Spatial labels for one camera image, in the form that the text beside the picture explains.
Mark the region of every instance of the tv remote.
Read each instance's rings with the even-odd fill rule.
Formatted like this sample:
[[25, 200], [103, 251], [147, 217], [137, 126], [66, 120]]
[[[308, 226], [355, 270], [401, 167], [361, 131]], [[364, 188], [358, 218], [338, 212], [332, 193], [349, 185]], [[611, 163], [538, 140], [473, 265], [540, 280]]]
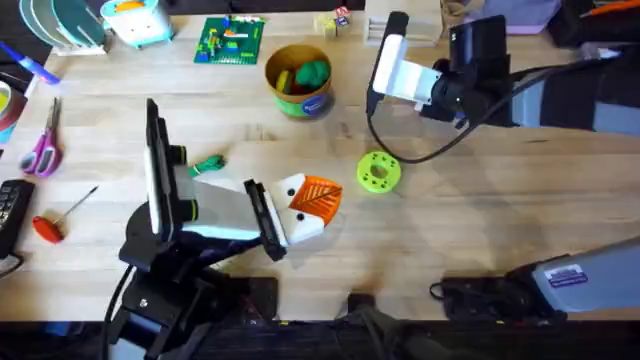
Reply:
[[35, 185], [7, 180], [0, 185], [0, 259], [13, 254]]

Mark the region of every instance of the blue label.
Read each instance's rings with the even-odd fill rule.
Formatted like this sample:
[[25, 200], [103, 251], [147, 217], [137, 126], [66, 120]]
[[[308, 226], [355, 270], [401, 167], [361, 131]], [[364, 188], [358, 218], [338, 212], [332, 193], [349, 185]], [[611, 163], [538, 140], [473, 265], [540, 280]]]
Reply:
[[321, 94], [308, 98], [300, 104], [302, 111], [310, 116], [319, 115], [328, 103], [329, 95]]
[[589, 281], [587, 274], [577, 264], [545, 271], [545, 276], [549, 280], [549, 284], [554, 288], [582, 284]]

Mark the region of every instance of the white toy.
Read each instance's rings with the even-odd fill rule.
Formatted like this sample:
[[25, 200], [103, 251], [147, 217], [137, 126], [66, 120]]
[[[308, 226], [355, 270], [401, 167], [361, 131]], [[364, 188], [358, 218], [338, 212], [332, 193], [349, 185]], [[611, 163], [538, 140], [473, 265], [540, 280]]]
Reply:
[[137, 49], [171, 41], [174, 35], [169, 16], [158, 0], [110, 0], [102, 5], [100, 15], [122, 41]]

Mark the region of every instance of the gray device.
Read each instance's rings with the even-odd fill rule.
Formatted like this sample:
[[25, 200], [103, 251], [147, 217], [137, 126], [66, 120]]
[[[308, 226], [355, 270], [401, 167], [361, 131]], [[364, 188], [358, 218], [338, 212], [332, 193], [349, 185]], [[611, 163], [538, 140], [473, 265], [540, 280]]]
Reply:
[[533, 273], [555, 310], [584, 312], [640, 306], [640, 237], [539, 264]]

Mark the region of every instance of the screwdriver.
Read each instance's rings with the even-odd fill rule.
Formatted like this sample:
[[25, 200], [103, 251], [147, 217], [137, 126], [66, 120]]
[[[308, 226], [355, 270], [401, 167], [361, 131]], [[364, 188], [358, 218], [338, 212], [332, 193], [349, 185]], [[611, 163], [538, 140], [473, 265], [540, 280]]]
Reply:
[[36, 216], [31, 220], [31, 225], [36, 230], [36, 232], [40, 236], [42, 236], [43, 239], [53, 244], [59, 243], [60, 241], [62, 241], [62, 239], [64, 239], [64, 237], [62, 236], [62, 233], [60, 233], [60, 229], [58, 229], [57, 224], [60, 221], [64, 220], [67, 215], [69, 215], [73, 210], [75, 210], [75, 208], [78, 207], [78, 205], [87, 200], [87, 198], [91, 196], [91, 194], [93, 194], [96, 190], [98, 190], [97, 186], [91, 189], [91, 191], [89, 191], [87, 195], [83, 196], [82, 199], [73, 204], [73, 206], [69, 210], [67, 210], [66, 213], [62, 214], [62, 216], [60, 216], [58, 220], [51, 222], [47, 218]]

